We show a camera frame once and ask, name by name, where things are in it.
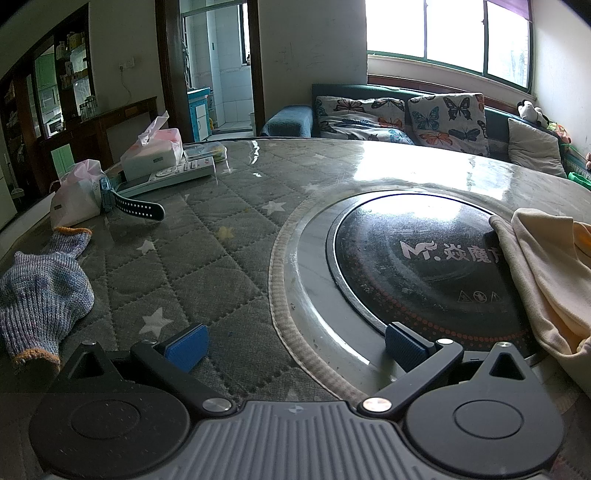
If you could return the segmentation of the white pink plastic bag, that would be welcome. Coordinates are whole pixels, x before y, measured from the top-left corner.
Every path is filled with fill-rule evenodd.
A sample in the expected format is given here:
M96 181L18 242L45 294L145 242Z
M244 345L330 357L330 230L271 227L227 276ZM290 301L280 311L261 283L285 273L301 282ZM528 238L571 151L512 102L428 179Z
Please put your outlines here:
M51 200L51 228L71 227L98 216L101 213L100 179L103 177L98 160L75 163Z

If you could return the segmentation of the green framed window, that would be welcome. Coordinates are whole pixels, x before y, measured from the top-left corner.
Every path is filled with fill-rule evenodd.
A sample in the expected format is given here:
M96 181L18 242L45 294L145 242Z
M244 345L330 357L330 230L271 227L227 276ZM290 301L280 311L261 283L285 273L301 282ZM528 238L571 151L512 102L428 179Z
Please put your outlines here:
M398 57L531 89L531 20L490 1L367 1L370 55Z

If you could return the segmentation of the cream beige garment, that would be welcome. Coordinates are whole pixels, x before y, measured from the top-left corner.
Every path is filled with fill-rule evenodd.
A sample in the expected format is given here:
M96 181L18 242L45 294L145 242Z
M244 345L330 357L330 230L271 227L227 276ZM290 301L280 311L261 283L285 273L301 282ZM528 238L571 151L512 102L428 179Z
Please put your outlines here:
M590 225L530 208L490 225L536 340L589 394Z

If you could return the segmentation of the purple curtain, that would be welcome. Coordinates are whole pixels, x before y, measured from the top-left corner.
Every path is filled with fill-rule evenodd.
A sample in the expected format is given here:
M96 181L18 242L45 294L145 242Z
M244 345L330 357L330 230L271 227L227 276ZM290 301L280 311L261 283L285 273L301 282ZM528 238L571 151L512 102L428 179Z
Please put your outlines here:
M531 20L529 0L490 0L490 2L515 13L527 21Z

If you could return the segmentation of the grey quilted star table cover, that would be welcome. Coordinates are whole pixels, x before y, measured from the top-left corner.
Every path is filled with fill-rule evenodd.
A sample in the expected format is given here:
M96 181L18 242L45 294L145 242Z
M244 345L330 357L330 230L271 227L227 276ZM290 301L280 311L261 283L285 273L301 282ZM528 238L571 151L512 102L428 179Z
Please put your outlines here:
M360 195L458 198L588 222L566 179L480 156L339 140L226 144L215 173L155 190L163 221L88 220L92 310L61 364L1 363L5 479L586 479L590 398L510 342L462 363L393 419L356 407L404 370L335 284L325 241ZM139 382L130 348L204 324L189 374L236 412L192 418Z

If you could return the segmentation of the black white plush toy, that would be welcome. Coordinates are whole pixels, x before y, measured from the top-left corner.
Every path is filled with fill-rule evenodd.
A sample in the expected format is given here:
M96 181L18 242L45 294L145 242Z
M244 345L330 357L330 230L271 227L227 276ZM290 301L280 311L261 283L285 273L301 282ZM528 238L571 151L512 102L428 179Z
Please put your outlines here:
M543 113L540 107L536 107L531 101L523 100L517 104L517 111L519 116L529 123L537 125L541 128L547 128L550 120Z

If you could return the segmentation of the grey plain cushion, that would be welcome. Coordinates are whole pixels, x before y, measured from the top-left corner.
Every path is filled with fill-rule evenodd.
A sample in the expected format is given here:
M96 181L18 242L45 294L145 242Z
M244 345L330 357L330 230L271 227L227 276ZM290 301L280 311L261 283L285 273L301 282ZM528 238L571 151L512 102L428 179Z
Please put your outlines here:
M565 178L558 139L524 122L508 120L508 156L519 166Z

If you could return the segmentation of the blue grey knitted glove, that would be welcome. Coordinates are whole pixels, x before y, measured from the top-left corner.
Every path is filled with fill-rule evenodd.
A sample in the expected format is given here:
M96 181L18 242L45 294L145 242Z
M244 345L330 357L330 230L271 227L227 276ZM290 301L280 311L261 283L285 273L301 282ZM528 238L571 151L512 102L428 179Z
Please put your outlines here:
M1 277L1 335L14 366L61 364L61 341L95 301L78 263L91 237L87 228L58 227L41 253L14 254Z

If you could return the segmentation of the colourful plush toys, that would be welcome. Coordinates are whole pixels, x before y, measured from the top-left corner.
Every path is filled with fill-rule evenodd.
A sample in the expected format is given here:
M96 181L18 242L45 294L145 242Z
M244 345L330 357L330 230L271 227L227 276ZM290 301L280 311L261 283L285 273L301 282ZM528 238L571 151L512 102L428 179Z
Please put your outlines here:
M559 123L550 122L548 129L558 135L561 151L567 160L572 161L576 166L590 171L590 152L583 154L573 144L572 138L567 130Z

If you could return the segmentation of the upright butterfly cushion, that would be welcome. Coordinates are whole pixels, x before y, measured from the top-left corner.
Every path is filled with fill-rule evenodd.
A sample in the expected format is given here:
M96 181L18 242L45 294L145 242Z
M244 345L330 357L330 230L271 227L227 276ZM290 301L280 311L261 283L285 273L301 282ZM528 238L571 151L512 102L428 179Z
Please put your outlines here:
M420 145L489 156L481 93L416 96L407 102L407 110Z

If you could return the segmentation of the blue white small cabinet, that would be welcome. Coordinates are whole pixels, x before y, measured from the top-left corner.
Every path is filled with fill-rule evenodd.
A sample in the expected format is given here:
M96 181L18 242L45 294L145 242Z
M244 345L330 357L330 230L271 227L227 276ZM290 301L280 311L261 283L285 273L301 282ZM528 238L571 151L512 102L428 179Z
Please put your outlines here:
M205 141L211 135L211 119L209 119L209 97L211 87L189 90L187 101L192 134L195 142Z

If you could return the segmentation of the pink white tissue pack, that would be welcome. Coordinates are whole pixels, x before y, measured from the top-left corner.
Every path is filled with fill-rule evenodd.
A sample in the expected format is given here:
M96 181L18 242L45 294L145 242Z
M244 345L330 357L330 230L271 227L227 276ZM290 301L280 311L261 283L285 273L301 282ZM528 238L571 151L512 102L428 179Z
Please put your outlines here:
M177 128L164 128L168 119L167 111L157 116L121 155L120 164L127 181L174 167L180 161L181 135Z

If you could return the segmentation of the dark wooden display cabinet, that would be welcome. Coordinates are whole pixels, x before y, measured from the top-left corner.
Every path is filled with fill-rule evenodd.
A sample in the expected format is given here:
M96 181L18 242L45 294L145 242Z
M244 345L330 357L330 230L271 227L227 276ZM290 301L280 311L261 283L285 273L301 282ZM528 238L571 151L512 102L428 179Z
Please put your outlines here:
M58 180L55 155L105 168L158 113L152 1L29 1L1 28L1 210Z

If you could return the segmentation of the black round induction cooktop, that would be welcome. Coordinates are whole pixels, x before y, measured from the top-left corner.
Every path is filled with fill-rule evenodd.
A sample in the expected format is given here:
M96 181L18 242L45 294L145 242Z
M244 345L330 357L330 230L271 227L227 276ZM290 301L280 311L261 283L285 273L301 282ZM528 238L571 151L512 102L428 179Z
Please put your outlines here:
M400 322L468 351L540 352L491 212L426 193L360 195L332 222L325 256L342 295L379 332Z

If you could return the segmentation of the flat butterfly pillow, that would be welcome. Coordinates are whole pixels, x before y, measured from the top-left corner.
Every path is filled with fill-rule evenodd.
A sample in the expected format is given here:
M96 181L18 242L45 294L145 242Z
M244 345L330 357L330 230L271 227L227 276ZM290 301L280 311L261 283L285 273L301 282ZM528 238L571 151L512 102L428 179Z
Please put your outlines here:
M322 138L414 145L406 133L406 105L403 100L318 96L315 99L315 114Z

